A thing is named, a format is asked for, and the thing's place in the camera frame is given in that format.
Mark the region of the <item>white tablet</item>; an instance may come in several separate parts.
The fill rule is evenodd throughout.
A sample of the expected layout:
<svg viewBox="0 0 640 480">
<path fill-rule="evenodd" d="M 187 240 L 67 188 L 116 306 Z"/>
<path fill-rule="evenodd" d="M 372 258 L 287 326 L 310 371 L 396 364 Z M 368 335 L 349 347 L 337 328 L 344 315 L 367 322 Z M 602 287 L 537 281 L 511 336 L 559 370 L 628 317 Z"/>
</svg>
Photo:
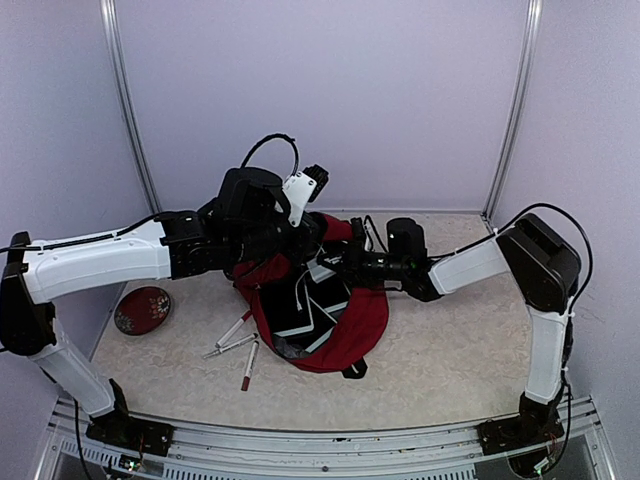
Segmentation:
<svg viewBox="0 0 640 480">
<path fill-rule="evenodd" d="M 272 334 L 291 337 L 314 330 L 307 285 L 303 280 L 268 285 L 261 290 L 259 298 Z"/>
<path fill-rule="evenodd" d="M 305 352 L 314 353 L 329 340 L 348 305 L 351 291 L 337 276 L 320 283 L 310 280 L 306 287 L 314 330 L 311 334 L 312 342 L 305 348 Z"/>
</svg>

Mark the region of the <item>red backpack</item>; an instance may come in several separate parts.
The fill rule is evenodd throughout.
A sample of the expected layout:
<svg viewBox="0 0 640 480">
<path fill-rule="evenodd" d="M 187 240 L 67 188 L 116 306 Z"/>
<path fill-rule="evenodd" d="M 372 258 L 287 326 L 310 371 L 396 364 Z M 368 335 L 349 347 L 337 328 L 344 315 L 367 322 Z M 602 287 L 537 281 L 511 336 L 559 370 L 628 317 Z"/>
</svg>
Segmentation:
<svg viewBox="0 0 640 480">
<path fill-rule="evenodd" d="M 296 368 L 363 378 L 365 355 L 389 320 L 386 293 L 353 287 L 337 274 L 295 266 L 282 254 L 233 268 L 234 287 L 248 303 L 259 338 Z"/>
</svg>

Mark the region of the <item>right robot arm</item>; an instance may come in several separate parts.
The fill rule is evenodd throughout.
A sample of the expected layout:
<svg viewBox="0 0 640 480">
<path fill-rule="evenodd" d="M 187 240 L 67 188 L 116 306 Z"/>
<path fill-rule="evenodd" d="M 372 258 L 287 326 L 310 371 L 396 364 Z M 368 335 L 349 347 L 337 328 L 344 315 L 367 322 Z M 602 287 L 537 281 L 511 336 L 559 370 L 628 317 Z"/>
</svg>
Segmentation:
<svg viewBox="0 0 640 480">
<path fill-rule="evenodd" d="M 575 295 L 547 301 L 538 280 L 517 267 L 511 229 L 488 240 L 477 216 L 426 216 L 427 242 L 456 255 L 428 279 L 441 298 L 389 300 L 389 323 L 369 355 L 369 370 L 350 385 L 340 427 L 399 428 L 519 412 L 511 433 L 535 442 L 562 397 Z"/>
</svg>

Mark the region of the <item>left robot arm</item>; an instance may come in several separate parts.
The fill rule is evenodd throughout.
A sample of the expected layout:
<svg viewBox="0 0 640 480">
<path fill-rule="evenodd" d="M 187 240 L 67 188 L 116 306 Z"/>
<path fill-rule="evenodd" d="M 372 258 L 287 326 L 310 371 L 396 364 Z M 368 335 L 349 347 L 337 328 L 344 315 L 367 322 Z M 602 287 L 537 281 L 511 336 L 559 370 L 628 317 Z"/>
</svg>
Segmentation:
<svg viewBox="0 0 640 480">
<path fill-rule="evenodd" d="M 282 254 L 308 258 L 320 238 L 306 211 L 328 182 L 318 165 L 281 179 L 257 167 L 228 170 L 218 195 L 197 211 L 166 211 L 121 230 L 60 241 L 13 236 L 1 276 L 1 344 L 36 363 L 121 445 L 140 434 L 121 388 L 66 337 L 54 299 L 145 279 L 231 272 Z"/>
</svg>

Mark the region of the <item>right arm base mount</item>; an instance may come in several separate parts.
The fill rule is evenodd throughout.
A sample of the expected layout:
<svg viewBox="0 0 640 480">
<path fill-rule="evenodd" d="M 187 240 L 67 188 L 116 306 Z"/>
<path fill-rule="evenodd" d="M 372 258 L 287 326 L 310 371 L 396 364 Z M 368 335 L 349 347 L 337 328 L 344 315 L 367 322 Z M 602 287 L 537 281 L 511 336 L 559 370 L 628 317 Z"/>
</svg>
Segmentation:
<svg viewBox="0 0 640 480">
<path fill-rule="evenodd" d="M 562 438 L 564 428 L 559 420 L 540 427 L 525 426 L 520 417 L 489 420 L 476 427 L 484 455 L 493 455 Z"/>
</svg>

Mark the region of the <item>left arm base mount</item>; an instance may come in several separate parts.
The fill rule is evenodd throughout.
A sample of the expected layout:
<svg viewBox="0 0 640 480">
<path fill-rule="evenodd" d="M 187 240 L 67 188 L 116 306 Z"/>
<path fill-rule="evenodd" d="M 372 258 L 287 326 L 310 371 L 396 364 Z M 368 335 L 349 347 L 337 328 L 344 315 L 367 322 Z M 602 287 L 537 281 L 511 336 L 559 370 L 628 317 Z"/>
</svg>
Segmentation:
<svg viewBox="0 0 640 480">
<path fill-rule="evenodd" d="M 173 434 L 174 427 L 170 424 L 138 418 L 111 425 L 91 423 L 86 431 L 89 439 L 161 457 L 168 455 Z"/>
</svg>

